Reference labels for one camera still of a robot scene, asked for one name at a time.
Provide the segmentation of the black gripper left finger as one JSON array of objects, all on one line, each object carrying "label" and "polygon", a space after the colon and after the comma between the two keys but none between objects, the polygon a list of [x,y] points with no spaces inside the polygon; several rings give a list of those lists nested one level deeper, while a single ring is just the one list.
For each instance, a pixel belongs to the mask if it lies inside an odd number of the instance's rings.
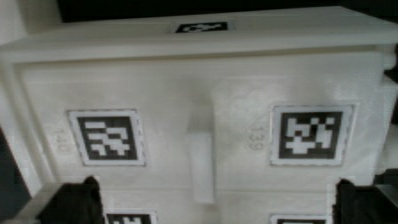
[{"label": "black gripper left finger", "polygon": [[40,224],[104,224],[99,182],[65,183],[35,216]]}]

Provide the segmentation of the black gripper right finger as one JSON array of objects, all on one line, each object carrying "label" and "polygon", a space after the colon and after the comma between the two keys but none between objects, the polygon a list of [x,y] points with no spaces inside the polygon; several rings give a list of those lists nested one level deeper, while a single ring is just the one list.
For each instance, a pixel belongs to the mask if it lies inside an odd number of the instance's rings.
[{"label": "black gripper right finger", "polygon": [[398,207],[374,186],[355,186],[342,179],[335,184],[333,224],[398,224]]}]

